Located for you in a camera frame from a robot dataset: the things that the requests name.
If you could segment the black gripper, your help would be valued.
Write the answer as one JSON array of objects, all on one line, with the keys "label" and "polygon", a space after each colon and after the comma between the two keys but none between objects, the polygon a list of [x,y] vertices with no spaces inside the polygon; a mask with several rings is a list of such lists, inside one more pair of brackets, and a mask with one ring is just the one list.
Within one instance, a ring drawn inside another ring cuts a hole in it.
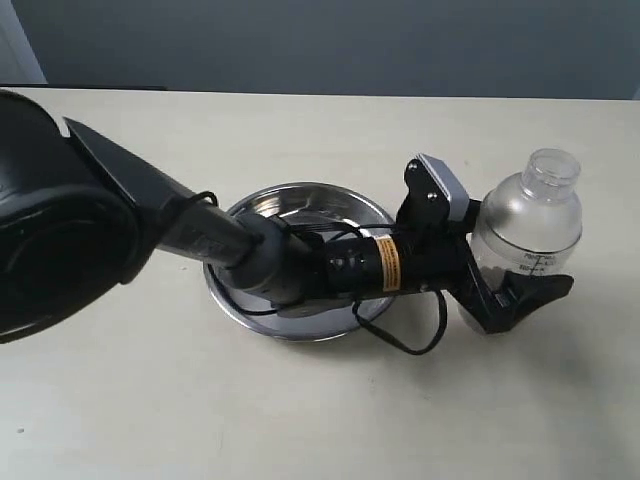
[{"label": "black gripper", "polygon": [[[470,200],[463,218],[464,233],[475,229],[480,200]],[[531,313],[566,297],[573,277],[565,274],[525,276],[506,273],[493,293],[482,277],[467,241],[457,235],[431,232],[420,236],[398,231],[394,242],[400,260],[400,291],[445,290],[486,334],[512,330]]]}]

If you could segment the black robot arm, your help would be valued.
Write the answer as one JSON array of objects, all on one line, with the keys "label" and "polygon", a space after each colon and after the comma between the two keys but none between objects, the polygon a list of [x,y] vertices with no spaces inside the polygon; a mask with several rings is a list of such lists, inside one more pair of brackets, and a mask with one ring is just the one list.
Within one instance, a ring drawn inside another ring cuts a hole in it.
[{"label": "black robot arm", "polygon": [[416,160],[394,222],[295,225],[223,212],[85,124],[57,124],[1,94],[1,339],[46,330],[131,282],[162,249],[204,263],[223,295],[242,291],[296,318],[368,300],[454,297],[489,334],[567,296],[568,275],[482,278],[466,235],[480,204],[441,163]]}]

